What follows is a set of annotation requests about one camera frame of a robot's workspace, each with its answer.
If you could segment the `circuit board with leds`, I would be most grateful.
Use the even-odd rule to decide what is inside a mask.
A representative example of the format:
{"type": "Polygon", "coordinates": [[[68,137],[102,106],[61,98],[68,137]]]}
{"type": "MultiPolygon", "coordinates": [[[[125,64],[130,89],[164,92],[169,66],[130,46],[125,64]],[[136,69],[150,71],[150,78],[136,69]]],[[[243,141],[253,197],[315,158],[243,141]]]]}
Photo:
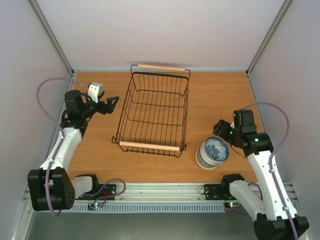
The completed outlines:
{"type": "Polygon", "coordinates": [[[239,202],[234,202],[234,201],[227,201],[224,203],[224,207],[227,209],[238,208],[240,206],[241,204],[239,202]]]}
{"type": "Polygon", "coordinates": [[[88,210],[88,211],[95,211],[95,210],[97,210],[97,209],[102,208],[103,206],[104,206],[104,204],[103,204],[103,203],[100,203],[100,202],[89,203],[89,204],[87,205],[87,210],[88,210]]]}

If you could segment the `left circuit board with leds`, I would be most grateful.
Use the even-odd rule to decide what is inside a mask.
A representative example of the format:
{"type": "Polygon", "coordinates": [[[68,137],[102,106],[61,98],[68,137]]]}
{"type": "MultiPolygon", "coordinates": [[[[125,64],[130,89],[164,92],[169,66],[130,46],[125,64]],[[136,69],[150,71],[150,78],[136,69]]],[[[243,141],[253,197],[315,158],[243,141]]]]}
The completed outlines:
{"type": "Polygon", "coordinates": [[[95,211],[95,210],[97,210],[97,209],[102,208],[103,206],[104,206],[104,204],[103,204],[103,203],[100,203],[100,202],[89,203],[89,204],[87,205],[87,210],[88,210],[88,211],[95,211]]]}

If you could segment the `plain white bowl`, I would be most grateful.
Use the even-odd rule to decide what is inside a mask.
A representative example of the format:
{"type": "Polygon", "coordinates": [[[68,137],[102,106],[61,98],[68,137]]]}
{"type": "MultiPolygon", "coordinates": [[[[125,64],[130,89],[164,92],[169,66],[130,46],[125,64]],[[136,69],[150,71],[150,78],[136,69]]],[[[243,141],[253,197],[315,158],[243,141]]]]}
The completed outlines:
{"type": "Polygon", "coordinates": [[[200,156],[201,161],[203,162],[203,165],[206,167],[217,167],[221,165],[223,162],[222,161],[217,161],[211,158],[205,149],[205,143],[202,143],[202,145],[198,149],[198,155],[200,156]]]}

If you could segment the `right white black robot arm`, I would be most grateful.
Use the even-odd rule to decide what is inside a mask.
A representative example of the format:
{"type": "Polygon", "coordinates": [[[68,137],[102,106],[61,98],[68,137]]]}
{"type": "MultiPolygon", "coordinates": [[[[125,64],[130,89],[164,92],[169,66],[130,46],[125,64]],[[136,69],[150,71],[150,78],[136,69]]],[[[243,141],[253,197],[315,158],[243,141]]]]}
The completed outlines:
{"type": "Polygon", "coordinates": [[[253,111],[235,110],[233,124],[219,120],[213,134],[242,149],[255,172],[262,198],[238,173],[223,176],[220,191],[225,198],[234,197],[240,202],[253,221],[257,239],[297,240],[302,236],[309,222],[292,204],[274,159],[271,139],[267,133],[257,132],[253,111]]]}

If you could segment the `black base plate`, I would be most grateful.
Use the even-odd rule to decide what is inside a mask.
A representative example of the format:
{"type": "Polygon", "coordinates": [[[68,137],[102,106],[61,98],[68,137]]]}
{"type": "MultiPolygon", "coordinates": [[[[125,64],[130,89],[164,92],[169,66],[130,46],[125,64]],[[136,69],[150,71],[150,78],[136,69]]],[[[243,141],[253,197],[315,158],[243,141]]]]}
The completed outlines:
{"type": "Polygon", "coordinates": [[[117,193],[117,185],[116,184],[107,184],[97,195],[95,196],[86,196],[86,195],[81,195],[76,200],[88,200],[88,201],[93,201],[98,198],[102,198],[103,200],[106,198],[106,195],[108,195],[108,200],[114,200],[115,195],[117,193]]]}
{"type": "Polygon", "coordinates": [[[205,184],[204,196],[206,201],[223,201],[225,197],[220,184],[205,184]]]}

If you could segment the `blue patterned white bowl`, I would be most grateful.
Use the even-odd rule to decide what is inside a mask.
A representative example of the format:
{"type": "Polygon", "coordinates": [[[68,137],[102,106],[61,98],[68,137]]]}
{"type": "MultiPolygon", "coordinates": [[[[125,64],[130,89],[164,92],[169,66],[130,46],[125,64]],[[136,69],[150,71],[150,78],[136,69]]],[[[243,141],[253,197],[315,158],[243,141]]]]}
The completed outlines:
{"type": "Polygon", "coordinates": [[[229,157],[227,145],[218,137],[209,137],[204,142],[204,153],[217,163],[222,163],[229,157]]]}

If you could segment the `right circuit board with leds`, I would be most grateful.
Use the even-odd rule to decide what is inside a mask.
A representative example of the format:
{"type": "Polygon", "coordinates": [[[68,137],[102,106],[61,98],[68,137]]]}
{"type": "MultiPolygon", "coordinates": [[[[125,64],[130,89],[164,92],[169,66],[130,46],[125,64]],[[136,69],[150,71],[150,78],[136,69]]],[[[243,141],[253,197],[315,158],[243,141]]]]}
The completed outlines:
{"type": "Polygon", "coordinates": [[[241,204],[239,202],[234,202],[234,201],[227,201],[224,203],[224,207],[227,209],[238,208],[240,206],[241,204]]]}

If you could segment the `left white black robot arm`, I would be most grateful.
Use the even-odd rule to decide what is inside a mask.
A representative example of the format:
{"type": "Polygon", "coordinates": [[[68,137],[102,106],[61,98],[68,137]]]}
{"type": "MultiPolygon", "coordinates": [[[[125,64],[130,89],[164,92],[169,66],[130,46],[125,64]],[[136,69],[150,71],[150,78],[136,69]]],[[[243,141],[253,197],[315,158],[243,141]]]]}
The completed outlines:
{"type": "Polygon", "coordinates": [[[102,101],[103,95],[103,92],[90,95],[79,90],[65,93],[66,109],[57,141],[39,169],[30,170],[27,175],[30,199],[36,212],[52,211],[58,215],[62,210],[71,209],[81,196],[96,199],[100,195],[101,187],[95,174],[81,174],[70,179],[68,168],[93,115],[113,113],[119,101],[117,96],[102,101]]]}

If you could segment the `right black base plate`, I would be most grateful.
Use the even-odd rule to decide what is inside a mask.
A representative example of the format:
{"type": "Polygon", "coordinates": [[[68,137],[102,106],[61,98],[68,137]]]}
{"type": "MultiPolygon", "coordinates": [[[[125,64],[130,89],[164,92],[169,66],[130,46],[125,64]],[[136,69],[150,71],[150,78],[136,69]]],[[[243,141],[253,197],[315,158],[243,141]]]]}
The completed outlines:
{"type": "Polygon", "coordinates": [[[225,197],[220,184],[205,184],[204,196],[206,201],[223,201],[225,197]]]}

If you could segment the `aluminium rail front frame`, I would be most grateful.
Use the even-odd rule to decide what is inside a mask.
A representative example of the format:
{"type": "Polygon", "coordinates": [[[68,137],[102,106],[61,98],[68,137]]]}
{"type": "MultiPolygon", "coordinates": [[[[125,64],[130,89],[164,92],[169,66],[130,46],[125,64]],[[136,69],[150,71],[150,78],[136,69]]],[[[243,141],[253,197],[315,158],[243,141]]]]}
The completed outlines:
{"type": "Polygon", "coordinates": [[[204,183],[127,183],[124,193],[116,196],[116,202],[161,203],[203,202],[204,183]]]}

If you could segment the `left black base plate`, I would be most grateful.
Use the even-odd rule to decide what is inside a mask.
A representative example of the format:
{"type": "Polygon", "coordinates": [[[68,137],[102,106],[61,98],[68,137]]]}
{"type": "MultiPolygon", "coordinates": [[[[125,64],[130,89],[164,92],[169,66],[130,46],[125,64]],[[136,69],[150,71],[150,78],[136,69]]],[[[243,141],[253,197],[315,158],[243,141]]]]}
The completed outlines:
{"type": "Polygon", "coordinates": [[[115,195],[117,193],[117,185],[116,184],[107,184],[97,195],[95,196],[86,196],[86,195],[81,195],[76,200],[88,200],[88,201],[93,201],[98,198],[102,198],[103,200],[106,198],[106,195],[108,195],[108,200],[114,200],[115,195]]]}

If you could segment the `green bowl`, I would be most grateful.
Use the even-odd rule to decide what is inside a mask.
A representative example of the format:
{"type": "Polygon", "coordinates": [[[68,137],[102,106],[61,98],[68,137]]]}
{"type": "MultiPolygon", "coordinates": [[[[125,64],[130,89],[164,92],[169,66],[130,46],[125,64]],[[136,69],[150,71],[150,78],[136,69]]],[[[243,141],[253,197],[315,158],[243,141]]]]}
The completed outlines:
{"type": "Polygon", "coordinates": [[[201,161],[201,158],[200,158],[200,156],[199,156],[198,150],[196,151],[195,159],[196,159],[197,164],[198,164],[201,168],[203,168],[203,169],[205,169],[205,170],[213,170],[213,169],[215,169],[215,168],[217,168],[217,167],[219,166],[219,165],[218,165],[218,166],[216,166],[216,167],[208,167],[208,166],[203,165],[203,162],[201,161]]]}

